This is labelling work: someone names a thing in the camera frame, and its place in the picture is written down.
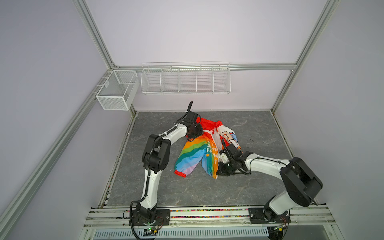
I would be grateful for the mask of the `rainbow red kids jacket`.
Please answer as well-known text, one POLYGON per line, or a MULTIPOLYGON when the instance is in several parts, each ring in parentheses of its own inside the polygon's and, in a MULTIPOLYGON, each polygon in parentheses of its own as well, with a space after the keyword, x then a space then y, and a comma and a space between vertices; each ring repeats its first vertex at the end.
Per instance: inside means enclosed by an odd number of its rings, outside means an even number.
POLYGON ((220 152, 229 145, 239 150, 241 147, 235 132, 221 121, 213 122, 200 117, 197 121, 203 128, 203 135, 187 141, 175 163, 174 173, 185 178, 201 163, 205 172, 216 179, 219 163, 228 162, 220 152))

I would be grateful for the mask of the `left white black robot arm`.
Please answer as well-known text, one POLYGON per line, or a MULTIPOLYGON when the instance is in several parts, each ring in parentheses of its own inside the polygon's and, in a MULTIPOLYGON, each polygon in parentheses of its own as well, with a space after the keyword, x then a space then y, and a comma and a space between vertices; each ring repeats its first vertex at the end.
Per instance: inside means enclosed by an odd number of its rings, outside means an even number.
POLYGON ((138 205, 146 210, 154 210, 158 203, 158 188, 163 170, 170 159, 171 146, 181 138, 189 142, 203 135, 201 117, 192 111, 186 113, 169 130, 150 135, 143 152, 142 161, 145 168, 145 183, 142 199, 138 205))

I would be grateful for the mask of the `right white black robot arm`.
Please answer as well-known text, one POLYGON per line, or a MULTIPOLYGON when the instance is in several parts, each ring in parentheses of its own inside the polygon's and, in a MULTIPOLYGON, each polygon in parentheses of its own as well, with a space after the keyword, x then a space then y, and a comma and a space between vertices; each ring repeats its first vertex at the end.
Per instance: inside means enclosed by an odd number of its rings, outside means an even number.
POLYGON ((273 159, 252 152, 242 152, 230 144, 220 151, 220 158, 222 161, 216 172, 218 176, 248 176, 260 172, 283 182, 285 190, 272 197, 262 210, 268 222, 273 222, 275 218, 297 206, 309 207, 323 188, 319 177, 298 157, 290 160, 273 159))

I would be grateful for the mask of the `small white mesh basket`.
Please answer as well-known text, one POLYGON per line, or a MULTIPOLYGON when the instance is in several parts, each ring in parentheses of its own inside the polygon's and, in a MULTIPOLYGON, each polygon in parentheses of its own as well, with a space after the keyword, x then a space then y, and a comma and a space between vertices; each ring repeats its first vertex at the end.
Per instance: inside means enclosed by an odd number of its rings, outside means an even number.
POLYGON ((106 111, 129 111, 139 86, 136 71, 112 70, 96 97, 106 111))

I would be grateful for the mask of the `white vent grille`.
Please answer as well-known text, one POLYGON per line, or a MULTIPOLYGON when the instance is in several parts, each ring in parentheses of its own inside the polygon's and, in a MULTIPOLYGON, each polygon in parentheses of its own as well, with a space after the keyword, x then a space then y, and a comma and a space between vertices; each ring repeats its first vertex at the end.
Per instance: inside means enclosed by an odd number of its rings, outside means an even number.
MULTIPOLYGON (((136 230, 142 240, 170 239, 226 239, 241 237, 268 237, 267 227, 220 227, 220 228, 163 228, 156 234, 149 234, 144 229, 136 230)), ((94 240, 134 240, 131 229, 97 230, 94 240)))

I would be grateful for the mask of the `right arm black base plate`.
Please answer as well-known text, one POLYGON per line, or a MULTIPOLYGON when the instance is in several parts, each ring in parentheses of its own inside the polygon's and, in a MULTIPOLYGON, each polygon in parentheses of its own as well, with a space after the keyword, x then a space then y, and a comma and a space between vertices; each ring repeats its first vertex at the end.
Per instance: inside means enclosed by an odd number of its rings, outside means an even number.
POLYGON ((252 224, 289 224, 290 215, 285 211, 282 215, 277 215, 270 209, 265 210, 262 207, 248 208, 250 222, 252 224))

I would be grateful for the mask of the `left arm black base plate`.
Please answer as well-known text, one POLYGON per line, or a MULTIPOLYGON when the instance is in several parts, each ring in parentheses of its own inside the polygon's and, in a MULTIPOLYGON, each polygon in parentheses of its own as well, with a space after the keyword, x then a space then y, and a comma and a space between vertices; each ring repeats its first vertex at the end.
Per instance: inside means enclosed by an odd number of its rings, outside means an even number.
POLYGON ((133 210, 129 225, 131 226, 168 226, 171 220, 170 209, 156 209, 149 211, 147 209, 133 210))

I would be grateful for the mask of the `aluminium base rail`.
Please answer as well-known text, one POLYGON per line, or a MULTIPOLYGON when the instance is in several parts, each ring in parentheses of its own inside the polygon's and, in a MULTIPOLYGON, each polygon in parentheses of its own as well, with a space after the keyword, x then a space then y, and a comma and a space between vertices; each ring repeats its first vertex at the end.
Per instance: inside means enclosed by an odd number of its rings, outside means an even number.
MULTIPOLYGON (((289 224, 298 225, 335 225, 331 211, 326 205, 297 207, 289 210, 282 218, 270 224, 262 217, 259 206, 224 206, 224 207, 165 207, 158 212, 169 210, 166 227, 248 227, 252 221, 259 220, 259 226, 289 224)), ((129 210, 126 208, 103 208, 90 210, 84 229, 122 229, 129 226, 129 210)))

